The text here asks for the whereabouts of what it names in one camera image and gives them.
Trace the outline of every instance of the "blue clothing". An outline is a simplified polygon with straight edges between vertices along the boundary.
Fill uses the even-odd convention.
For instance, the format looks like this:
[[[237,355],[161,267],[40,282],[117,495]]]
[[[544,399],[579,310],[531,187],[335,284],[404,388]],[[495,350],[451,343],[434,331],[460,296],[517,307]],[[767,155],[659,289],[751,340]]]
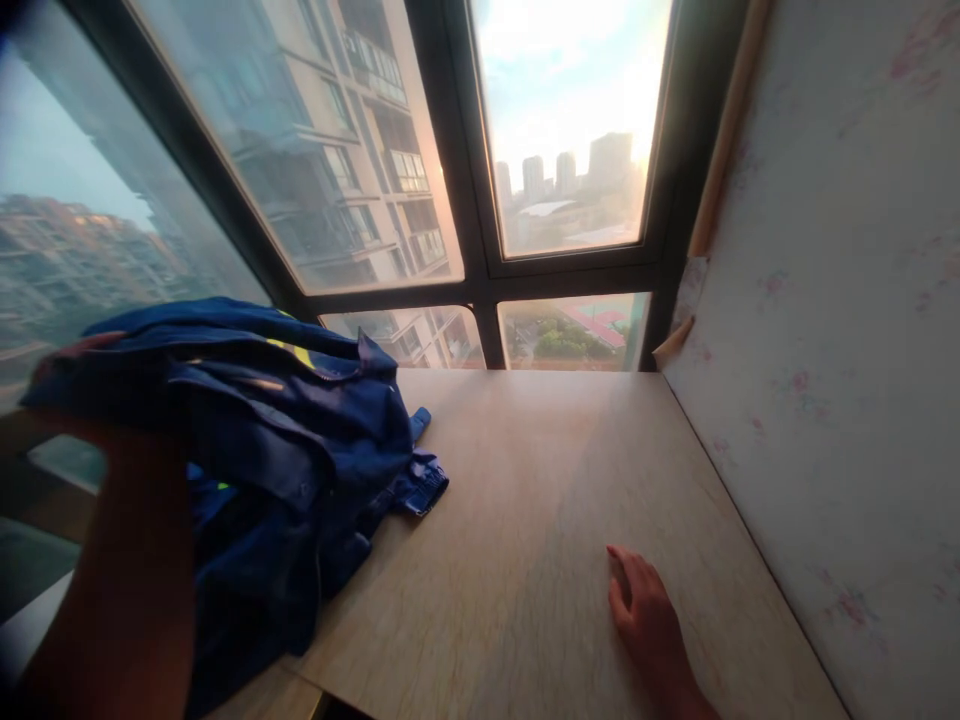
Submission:
[[[360,334],[226,298],[120,315],[128,333],[30,389],[27,407],[188,442],[197,637],[188,717],[205,715],[284,652],[302,654],[390,511],[423,515],[448,480],[414,450],[397,364]]]

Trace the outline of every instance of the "desk surface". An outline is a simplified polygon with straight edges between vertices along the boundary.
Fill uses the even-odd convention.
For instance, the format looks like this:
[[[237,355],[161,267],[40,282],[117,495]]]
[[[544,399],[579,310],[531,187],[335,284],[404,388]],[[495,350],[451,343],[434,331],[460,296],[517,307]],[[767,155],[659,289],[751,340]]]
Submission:
[[[606,543],[659,569],[725,718],[845,718],[666,381],[401,371],[451,478],[388,518],[286,667],[377,720],[653,717],[607,607]]]

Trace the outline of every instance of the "forearm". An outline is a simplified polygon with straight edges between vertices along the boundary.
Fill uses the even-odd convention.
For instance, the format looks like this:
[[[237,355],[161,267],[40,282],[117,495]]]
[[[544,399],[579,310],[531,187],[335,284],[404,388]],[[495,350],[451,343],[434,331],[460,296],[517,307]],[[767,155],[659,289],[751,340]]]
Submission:
[[[193,660],[193,538],[186,458],[127,438],[74,573],[17,696],[31,714],[180,718]]]
[[[682,682],[651,682],[647,688],[659,720],[720,720],[692,672]]]

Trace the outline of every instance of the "floral wallpaper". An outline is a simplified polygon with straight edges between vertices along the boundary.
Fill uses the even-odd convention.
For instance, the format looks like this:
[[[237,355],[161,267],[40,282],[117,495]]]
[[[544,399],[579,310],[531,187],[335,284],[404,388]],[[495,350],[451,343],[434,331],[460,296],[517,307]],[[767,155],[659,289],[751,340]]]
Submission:
[[[778,0],[739,143],[665,374],[853,717],[960,717],[960,0]]]

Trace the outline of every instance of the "wallpaper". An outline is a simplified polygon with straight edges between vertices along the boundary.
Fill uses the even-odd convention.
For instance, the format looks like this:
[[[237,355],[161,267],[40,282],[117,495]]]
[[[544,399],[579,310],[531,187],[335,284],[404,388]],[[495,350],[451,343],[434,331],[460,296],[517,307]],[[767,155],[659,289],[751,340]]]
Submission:
[[[699,272],[665,374],[841,697],[960,717],[960,0],[775,3]]]

